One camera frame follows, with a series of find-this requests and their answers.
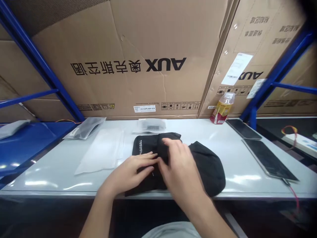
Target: black garment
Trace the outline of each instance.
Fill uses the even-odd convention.
[[[162,142],[162,138],[180,139],[181,135],[171,133],[161,133],[151,136],[137,136],[133,143],[132,155],[146,154],[149,152],[158,153],[163,161],[168,164],[168,147]],[[154,170],[137,187],[126,191],[125,196],[131,196],[137,193],[147,192],[155,189],[166,190],[163,177],[159,171],[158,164],[153,165]]]
[[[168,147],[162,142],[162,138],[180,139],[181,135],[177,133],[162,133],[151,136],[137,136],[134,140],[132,155],[145,154],[150,151],[158,153],[166,164],[168,163]],[[225,173],[219,157],[203,146],[195,142],[189,146],[206,193],[210,196],[219,194],[226,185]],[[125,192],[125,196],[131,196],[155,189],[167,189],[163,177],[159,171],[158,165],[154,165],[153,172],[147,176],[136,188]]]
[[[218,195],[226,186],[225,172],[219,157],[198,141],[191,144],[189,148],[196,162],[206,193],[209,197]]]

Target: white power strip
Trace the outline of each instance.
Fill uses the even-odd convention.
[[[293,145],[295,134],[285,135],[282,140]],[[317,158],[317,142],[297,134],[295,147]]]

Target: clear plastic bag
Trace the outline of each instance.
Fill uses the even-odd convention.
[[[166,131],[166,119],[146,118],[139,119],[138,127],[133,133],[152,132],[164,133]]]
[[[25,127],[31,120],[16,121],[0,127],[0,139],[4,139],[14,135],[22,127]]]
[[[87,139],[105,120],[106,117],[88,117],[63,139]]]
[[[114,169],[123,151],[124,131],[120,128],[101,129],[81,160],[75,175],[103,169]]]

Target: plastic bottle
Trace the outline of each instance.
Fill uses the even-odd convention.
[[[229,110],[234,103],[235,93],[225,93],[219,100],[216,109],[212,113],[210,120],[216,125],[221,125],[225,122]]]

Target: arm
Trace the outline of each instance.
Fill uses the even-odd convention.
[[[236,237],[206,194],[188,146],[168,138],[163,142],[169,147],[169,166],[159,158],[159,169],[168,190],[201,237]]]
[[[117,167],[99,188],[79,238],[108,238],[114,198],[140,184],[158,162],[152,152],[130,156]],[[137,174],[138,168],[147,167]]]

